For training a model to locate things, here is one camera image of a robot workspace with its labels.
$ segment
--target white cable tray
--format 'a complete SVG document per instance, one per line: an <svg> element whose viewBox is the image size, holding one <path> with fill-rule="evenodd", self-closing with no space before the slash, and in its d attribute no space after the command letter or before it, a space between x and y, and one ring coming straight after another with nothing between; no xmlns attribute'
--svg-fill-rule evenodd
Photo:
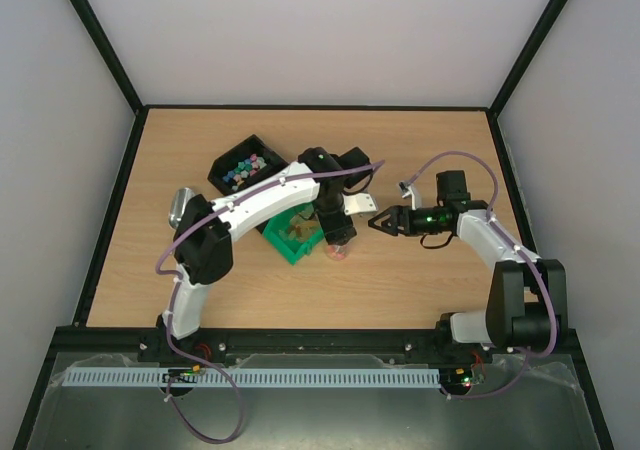
<svg viewBox="0 0 640 450"><path fill-rule="evenodd" d="M168 378L166 368L78 367L69 369L63 387L158 387ZM439 388L439 372L430 369L230 369L241 388ZM213 369L184 377L172 387L228 387Z"/></svg>

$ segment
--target red wire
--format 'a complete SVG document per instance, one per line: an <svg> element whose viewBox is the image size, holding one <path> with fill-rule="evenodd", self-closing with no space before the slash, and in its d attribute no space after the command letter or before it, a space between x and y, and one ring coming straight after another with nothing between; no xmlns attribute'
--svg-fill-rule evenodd
<svg viewBox="0 0 640 450"><path fill-rule="evenodd" d="M213 352L211 351L211 348L209 347L209 345L207 345L206 343L200 343L196 345L194 348L196 350L202 350L202 352L205 354L205 358L207 360L211 360L211 357L213 356Z"/></svg>

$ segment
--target black frame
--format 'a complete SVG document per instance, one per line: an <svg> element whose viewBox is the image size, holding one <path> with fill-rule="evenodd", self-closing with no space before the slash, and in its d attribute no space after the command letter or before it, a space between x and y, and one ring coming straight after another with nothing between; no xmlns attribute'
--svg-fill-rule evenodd
<svg viewBox="0 0 640 450"><path fill-rule="evenodd" d="M73 325L58 327L54 333L49 351L44 359L42 369L38 376L34 391L25 413L14 449L26 448L40 407L40 402L47 388L55 358L59 352L132 352L140 351L140 343L157 332L147 328L87 328L87 318L93 303L96 287L107 250L111 241L115 223L118 217L124 192L129 180L129 175L136 157L138 144L144 130L145 122L150 109L153 108L210 108L210 109L256 109L256 110L368 110L368 111L472 111L484 112L491 135L496 147L498 160L504 175L507 191L511 199L516 223L523 243L535 250L535 241L531 232L528 216L517 186L513 164L507 151L507 147L498 123L498 117L504 109L510 96L515 91L519 81L523 77L536 52L542 45L545 37L551 30L560 12L568 0L550 0L543 14L538 20L529 39L523 47L520 55L496 99L491 107L416 107L416 106L339 106L339 105L144 105L133 84L129 80L120 60L118 59L107 35L100 25L95 13L91 9L88 0L70 0L84 24L87 32L94 41L98 51L102 55L107 67L111 71L116 83L127 99L132 111L136 115L125 154L118 172L115 186L109 200L109 205L100 230L98 241L91 259L87 277L82 288L78 306L73 318ZM424 338L435 338L437 330L374 330L374 331L346 331L346 330L232 330L232 329L204 329L208 335L214 335L227 343L229 348L243 348L246 352L259 352L273 349L274 338L280 342L278 350L286 349L292 353L300 353L298 347L304 342L322 341L331 338L343 342L343 348L349 353L360 352L366 354L384 356L394 355L402 359L406 357L404 345L406 342ZM591 381L578 337L574 330L565 342L556 349L556 353L571 355L576 368L580 385L585 393L585 398L591 419L598 436L601 448L613 448L613 443L600 409L598 399ZM429 352L414 354L416 363L430 363L441 368L468 363L464 357L456 357L451 361L443 361L437 355Z"/></svg>

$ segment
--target green box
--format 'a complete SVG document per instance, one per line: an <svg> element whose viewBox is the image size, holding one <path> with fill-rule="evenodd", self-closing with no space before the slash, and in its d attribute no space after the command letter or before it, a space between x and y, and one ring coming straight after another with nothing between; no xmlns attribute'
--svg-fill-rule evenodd
<svg viewBox="0 0 640 450"><path fill-rule="evenodd" d="M289 228L289 222L294 216L300 212L310 211L312 208L311 204L304 203L297 207L290 208L289 210L285 210L269 220L264 232L262 232L262 236L266 238L271 245L276 247L276 249L291 265L295 265L296 262L305 255L310 255L313 247L324 239L324 232L322 231L322 228L320 228L311 236L311 238L309 238L309 240L304 243L300 243L296 239L283 239L280 236L280 230L286 231Z"/></svg>

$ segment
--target black cable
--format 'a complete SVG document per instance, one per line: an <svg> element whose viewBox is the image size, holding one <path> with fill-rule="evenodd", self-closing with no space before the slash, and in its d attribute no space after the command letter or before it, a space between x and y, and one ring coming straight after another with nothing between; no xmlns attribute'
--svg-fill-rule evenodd
<svg viewBox="0 0 640 450"><path fill-rule="evenodd" d="M420 245L422 245L422 248L425 248L425 249L427 249L427 250L440 250L441 248L444 248L444 247L446 247L447 245L449 245L449 244L451 243L451 240L453 240L453 237L454 237L453 232L452 232L452 233L450 233L450 234L449 234L449 238L447 238L447 241L446 241L446 242L441 243L440 245L433 245L433 246L430 246L430 245L425 245L425 244L424 244L424 239L425 239L425 238L427 238L428 236L429 236L429 234L428 234L428 233L426 233L426 234L424 234L424 235L422 236L422 238L420 239Z"/></svg>
<svg viewBox="0 0 640 450"><path fill-rule="evenodd" d="M369 179L367 180L367 183L365 183L365 184L364 184L364 186L363 186L360 190L354 190L354 191L352 191L352 192L348 192L348 191L346 191L346 190L343 190L343 191L342 191L342 194L343 194L343 195L346 195L347 197L351 197L351 196L353 196L353 195L357 195L358 193L366 192L366 191L367 191L367 189L369 188L369 185L371 185L371 181L373 180L373 174L374 174L374 173L375 173L375 172L371 172L371 173L369 174Z"/></svg>

